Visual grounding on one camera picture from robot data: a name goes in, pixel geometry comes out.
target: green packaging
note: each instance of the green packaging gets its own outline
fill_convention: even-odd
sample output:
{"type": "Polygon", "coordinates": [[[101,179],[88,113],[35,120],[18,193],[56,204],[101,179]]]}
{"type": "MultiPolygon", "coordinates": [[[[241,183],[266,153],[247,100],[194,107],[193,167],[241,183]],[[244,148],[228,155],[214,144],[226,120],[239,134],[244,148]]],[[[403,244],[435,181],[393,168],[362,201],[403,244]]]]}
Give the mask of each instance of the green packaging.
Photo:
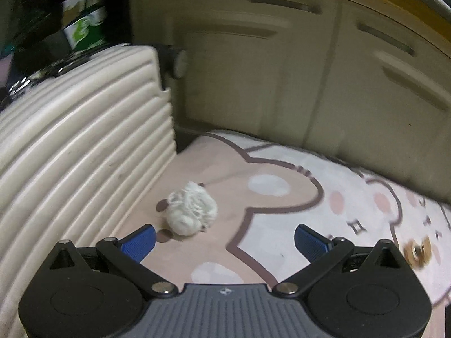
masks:
{"type": "Polygon", "coordinates": [[[71,48],[81,51],[106,43],[102,33],[102,24],[106,17],[107,10],[100,7],[67,26],[64,33],[71,48]]]}

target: metal screw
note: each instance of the metal screw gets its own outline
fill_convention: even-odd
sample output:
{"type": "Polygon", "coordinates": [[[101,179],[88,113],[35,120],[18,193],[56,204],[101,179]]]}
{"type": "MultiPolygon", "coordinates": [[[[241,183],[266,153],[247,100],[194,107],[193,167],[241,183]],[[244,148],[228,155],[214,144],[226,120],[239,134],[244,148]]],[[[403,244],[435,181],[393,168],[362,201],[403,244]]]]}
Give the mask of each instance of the metal screw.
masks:
{"type": "Polygon", "coordinates": [[[278,290],[280,293],[283,293],[284,295],[291,295],[297,292],[297,290],[299,290],[299,287],[292,282],[282,282],[276,286],[276,290],[278,290]]]}
{"type": "Polygon", "coordinates": [[[332,242],[334,243],[335,246],[337,246],[338,244],[340,244],[342,241],[345,241],[346,239],[344,237],[335,237],[332,239],[332,242]]]}
{"type": "Polygon", "coordinates": [[[170,293],[174,290],[175,286],[168,281],[161,281],[161,282],[156,282],[152,285],[152,290],[154,290],[154,292],[158,292],[158,293],[170,293]]]}

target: white fluffy toy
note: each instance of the white fluffy toy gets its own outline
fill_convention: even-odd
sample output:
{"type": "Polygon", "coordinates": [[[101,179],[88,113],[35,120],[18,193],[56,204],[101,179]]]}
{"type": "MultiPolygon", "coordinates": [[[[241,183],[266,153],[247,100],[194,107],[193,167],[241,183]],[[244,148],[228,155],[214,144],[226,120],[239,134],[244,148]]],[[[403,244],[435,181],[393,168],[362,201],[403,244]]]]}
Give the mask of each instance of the white fluffy toy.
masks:
{"type": "Polygon", "coordinates": [[[182,190],[168,196],[166,220],[172,231],[191,236],[211,226],[218,216],[218,206],[204,187],[190,181],[182,190]]]}

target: bed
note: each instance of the bed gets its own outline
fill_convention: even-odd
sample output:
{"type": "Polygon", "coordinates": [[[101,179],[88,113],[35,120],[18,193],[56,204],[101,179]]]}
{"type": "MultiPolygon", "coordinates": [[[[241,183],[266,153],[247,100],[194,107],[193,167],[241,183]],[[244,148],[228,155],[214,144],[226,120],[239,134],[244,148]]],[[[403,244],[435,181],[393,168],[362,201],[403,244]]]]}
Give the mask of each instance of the bed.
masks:
{"type": "Polygon", "coordinates": [[[180,289],[185,283],[267,283],[271,288],[309,263],[295,247],[299,224],[359,246],[388,238],[402,249],[410,239],[429,236],[432,258],[416,271],[434,306],[423,336],[443,337],[451,298],[450,220],[448,205],[364,169],[215,131],[177,155],[116,236],[151,223],[157,243],[142,264],[180,289]],[[165,198],[188,181],[207,189],[219,215],[206,232],[179,237],[165,222],[165,198]]]}
{"type": "Polygon", "coordinates": [[[142,261],[185,283],[266,283],[308,261],[293,233],[305,224],[359,246],[431,241],[416,274],[434,311],[425,337],[443,338],[450,303],[451,208],[365,169],[236,132],[200,135],[176,154],[170,90],[157,53],[119,45],[49,78],[0,115],[0,336],[24,337],[17,304],[60,239],[91,246],[144,224],[156,246],[142,261]],[[165,224],[166,197],[188,181],[219,216],[182,238],[165,224]]]}

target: gray gripper base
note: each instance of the gray gripper base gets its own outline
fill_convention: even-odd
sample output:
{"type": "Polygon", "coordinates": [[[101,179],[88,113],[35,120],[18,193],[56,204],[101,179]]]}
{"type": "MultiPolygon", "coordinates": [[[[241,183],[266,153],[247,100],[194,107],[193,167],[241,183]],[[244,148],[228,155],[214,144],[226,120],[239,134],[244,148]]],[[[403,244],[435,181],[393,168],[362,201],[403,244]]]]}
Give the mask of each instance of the gray gripper base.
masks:
{"type": "Polygon", "coordinates": [[[187,284],[154,300],[123,338],[331,338],[295,300],[272,296],[265,284],[187,284]]]}

